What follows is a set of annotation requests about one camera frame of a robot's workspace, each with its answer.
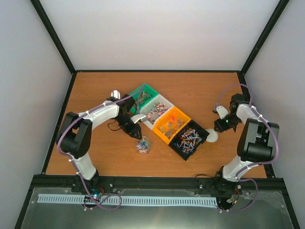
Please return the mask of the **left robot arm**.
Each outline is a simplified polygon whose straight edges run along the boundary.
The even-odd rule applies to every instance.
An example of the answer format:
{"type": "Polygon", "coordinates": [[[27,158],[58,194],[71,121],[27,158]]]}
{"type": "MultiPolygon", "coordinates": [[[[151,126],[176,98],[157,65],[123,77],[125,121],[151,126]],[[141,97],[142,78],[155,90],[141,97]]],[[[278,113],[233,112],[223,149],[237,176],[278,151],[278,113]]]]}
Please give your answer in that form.
{"type": "Polygon", "coordinates": [[[111,96],[89,111],[69,112],[64,117],[56,138],[57,150],[68,157],[87,191],[94,192],[99,186],[99,172],[89,153],[92,134],[97,127],[113,120],[118,123],[119,130],[128,136],[142,139],[139,122],[147,117],[144,114],[129,115],[134,104],[135,100],[131,95],[126,94],[122,99],[111,96]]]}

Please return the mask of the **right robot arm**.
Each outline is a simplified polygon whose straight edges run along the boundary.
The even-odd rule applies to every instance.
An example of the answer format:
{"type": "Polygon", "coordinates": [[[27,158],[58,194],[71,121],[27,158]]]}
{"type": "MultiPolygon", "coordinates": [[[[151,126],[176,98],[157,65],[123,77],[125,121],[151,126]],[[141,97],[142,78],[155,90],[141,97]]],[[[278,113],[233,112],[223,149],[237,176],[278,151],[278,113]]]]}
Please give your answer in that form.
{"type": "Polygon", "coordinates": [[[229,129],[236,131],[238,124],[244,124],[237,144],[237,156],[215,174],[214,190],[224,194],[233,191],[247,171],[277,158],[280,127],[263,118],[256,107],[245,100],[243,94],[231,97],[230,111],[218,105],[214,112],[219,115],[219,119],[214,121],[214,131],[218,133],[229,129]]]}

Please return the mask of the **black candy bin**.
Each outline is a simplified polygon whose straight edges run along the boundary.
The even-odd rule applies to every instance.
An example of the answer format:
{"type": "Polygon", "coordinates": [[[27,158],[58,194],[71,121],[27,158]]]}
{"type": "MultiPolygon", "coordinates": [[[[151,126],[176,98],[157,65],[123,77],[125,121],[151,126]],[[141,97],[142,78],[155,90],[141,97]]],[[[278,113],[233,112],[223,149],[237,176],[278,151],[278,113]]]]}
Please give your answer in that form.
{"type": "Polygon", "coordinates": [[[191,120],[174,136],[169,147],[186,161],[208,136],[209,133],[205,129],[191,120]]]}

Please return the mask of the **orange candy bin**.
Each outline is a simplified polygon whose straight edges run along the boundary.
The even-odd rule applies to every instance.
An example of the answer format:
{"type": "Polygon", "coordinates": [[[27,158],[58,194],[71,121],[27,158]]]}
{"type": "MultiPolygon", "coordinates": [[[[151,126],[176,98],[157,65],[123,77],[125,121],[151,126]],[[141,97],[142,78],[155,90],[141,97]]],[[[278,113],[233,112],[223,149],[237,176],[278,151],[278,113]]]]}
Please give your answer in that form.
{"type": "Polygon", "coordinates": [[[159,117],[152,131],[168,145],[190,121],[188,115],[174,106],[159,117]]]}

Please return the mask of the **clear plastic jar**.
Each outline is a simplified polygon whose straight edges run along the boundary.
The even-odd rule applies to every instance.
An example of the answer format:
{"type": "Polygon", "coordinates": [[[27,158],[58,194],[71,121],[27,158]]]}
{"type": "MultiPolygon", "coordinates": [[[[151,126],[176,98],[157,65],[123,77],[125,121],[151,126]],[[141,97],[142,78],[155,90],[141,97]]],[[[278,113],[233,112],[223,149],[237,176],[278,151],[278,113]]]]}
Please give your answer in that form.
{"type": "Polygon", "coordinates": [[[147,136],[143,136],[142,139],[135,140],[135,150],[141,154],[146,155],[150,152],[152,143],[147,136]]]}

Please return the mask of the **metal scoop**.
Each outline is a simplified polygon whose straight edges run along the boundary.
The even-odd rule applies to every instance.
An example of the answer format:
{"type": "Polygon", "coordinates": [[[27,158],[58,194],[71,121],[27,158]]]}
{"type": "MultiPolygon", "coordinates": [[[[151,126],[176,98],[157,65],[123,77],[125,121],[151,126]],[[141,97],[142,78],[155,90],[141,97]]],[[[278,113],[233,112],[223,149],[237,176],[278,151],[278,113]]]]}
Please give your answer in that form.
{"type": "Polygon", "coordinates": [[[120,99],[121,98],[121,93],[118,90],[113,90],[111,92],[111,96],[116,98],[116,99],[120,99]]]}

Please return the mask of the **white jar lid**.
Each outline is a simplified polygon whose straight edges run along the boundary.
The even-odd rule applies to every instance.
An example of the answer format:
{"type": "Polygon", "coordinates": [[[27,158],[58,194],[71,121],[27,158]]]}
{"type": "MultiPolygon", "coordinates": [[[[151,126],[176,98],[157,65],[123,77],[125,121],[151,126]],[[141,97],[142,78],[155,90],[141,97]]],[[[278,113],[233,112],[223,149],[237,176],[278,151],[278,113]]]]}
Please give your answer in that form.
{"type": "Polygon", "coordinates": [[[206,142],[215,143],[216,141],[218,141],[219,135],[214,129],[208,128],[206,129],[206,131],[209,133],[209,135],[206,138],[206,142]]]}

